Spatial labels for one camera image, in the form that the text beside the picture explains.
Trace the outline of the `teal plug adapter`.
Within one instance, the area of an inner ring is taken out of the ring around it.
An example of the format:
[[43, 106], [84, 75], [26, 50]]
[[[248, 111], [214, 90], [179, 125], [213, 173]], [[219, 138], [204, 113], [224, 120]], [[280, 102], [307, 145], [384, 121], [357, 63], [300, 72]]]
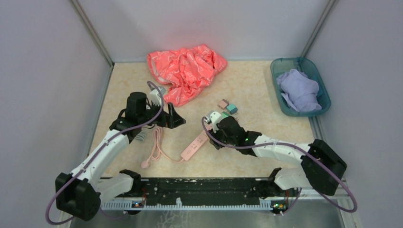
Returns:
[[229, 114], [236, 114], [238, 112], [238, 108], [234, 104], [229, 104], [226, 106], [226, 110]]

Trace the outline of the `pink power strip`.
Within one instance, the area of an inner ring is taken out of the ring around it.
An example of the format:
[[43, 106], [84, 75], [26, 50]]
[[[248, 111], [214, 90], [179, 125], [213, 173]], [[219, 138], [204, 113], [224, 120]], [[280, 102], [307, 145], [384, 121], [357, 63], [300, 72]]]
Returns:
[[209, 140], [205, 130], [201, 133], [183, 150], [181, 158], [188, 161], [207, 141]]

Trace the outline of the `green plug adapter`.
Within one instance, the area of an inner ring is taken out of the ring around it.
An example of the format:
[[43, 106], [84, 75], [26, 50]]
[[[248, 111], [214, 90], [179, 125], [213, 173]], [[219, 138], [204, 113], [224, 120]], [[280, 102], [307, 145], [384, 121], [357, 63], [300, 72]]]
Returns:
[[221, 116], [222, 116], [223, 118], [226, 118], [226, 117], [229, 117], [230, 114], [227, 113], [227, 112], [222, 112], [222, 113], [221, 113]]

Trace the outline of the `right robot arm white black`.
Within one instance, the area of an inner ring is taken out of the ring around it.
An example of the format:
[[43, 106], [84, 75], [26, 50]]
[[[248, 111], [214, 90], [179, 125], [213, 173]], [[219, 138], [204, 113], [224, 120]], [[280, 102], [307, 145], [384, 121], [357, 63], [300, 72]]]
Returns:
[[217, 150], [227, 147], [244, 155], [271, 158], [295, 166], [273, 170], [268, 191], [274, 196], [291, 188], [312, 188], [333, 196], [346, 171], [347, 164], [323, 140], [315, 139], [305, 144], [277, 140], [260, 132], [244, 130], [232, 116], [210, 114], [203, 121], [212, 125], [207, 136]]

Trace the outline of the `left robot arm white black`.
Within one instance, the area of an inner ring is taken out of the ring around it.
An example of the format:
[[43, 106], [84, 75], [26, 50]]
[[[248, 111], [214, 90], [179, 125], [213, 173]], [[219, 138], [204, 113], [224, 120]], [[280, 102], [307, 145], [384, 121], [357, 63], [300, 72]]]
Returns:
[[186, 123], [168, 103], [163, 103], [157, 90], [150, 93], [151, 100], [143, 92], [133, 92], [126, 101], [118, 118], [112, 122], [109, 131], [96, 149], [71, 173], [60, 173], [55, 180], [56, 207], [84, 221], [91, 220], [105, 202], [122, 195], [132, 197], [144, 193], [141, 175], [130, 170], [122, 170], [113, 178], [101, 182], [100, 179], [112, 161], [122, 152], [144, 126], [156, 125], [174, 129]]

